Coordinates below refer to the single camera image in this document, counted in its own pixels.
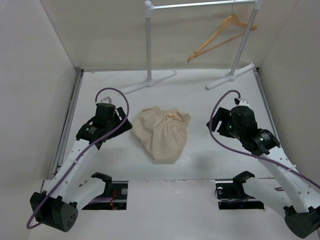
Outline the beige trousers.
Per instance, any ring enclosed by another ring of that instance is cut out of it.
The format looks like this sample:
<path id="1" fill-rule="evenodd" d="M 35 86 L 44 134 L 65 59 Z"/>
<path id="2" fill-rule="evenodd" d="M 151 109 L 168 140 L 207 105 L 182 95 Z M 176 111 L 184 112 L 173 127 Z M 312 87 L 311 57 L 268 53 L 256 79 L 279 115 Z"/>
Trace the beige trousers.
<path id="1" fill-rule="evenodd" d="M 177 108 L 149 107 L 137 115 L 132 132 L 156 162 L 174 163 L 187 143 L 190 120 L 188 113 Z"/>

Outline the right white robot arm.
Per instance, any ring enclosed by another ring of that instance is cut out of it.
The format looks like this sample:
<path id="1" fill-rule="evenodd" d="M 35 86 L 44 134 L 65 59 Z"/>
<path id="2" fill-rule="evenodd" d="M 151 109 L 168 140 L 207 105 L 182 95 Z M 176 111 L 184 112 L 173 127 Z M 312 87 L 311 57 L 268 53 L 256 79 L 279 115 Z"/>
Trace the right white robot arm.
<path id="1" fill-rule="evenodd" d="M 267 129 L 258 127 L 253 110 L 237 104 L 231 110 L 215 107 L 206 124 L 209 132 L 238 140 L 243 155 L 258 160 L 280 185 L 280 190 L 267 186 L 253 173 L 243 171 L 230 183 L 216 185 L 223 200 L 255 198 L 278 213 L 297 237 L 304 239 L 320 227 L 319 187 L 300 174 L 287 158 L 279 140 Z"/>

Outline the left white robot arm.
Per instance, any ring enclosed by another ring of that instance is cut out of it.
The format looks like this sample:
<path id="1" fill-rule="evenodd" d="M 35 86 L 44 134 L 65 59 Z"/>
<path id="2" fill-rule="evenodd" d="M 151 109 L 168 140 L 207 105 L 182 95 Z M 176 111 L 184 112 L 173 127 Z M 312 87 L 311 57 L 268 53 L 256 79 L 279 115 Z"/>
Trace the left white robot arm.
<path id="1" fill-rule="evenodd" d="M 128 115 L 122 107 L 111 103 L 96 104 L 95 115 L 79 129 L 67 160 L 55 177 L 42 192 L 31 196 L 31 219 L 66 233 L 85 206 L 116 198 L 109 175 L 94 172 L 84 183 L 79 181 L 103 143 L 132 128 Z"/>

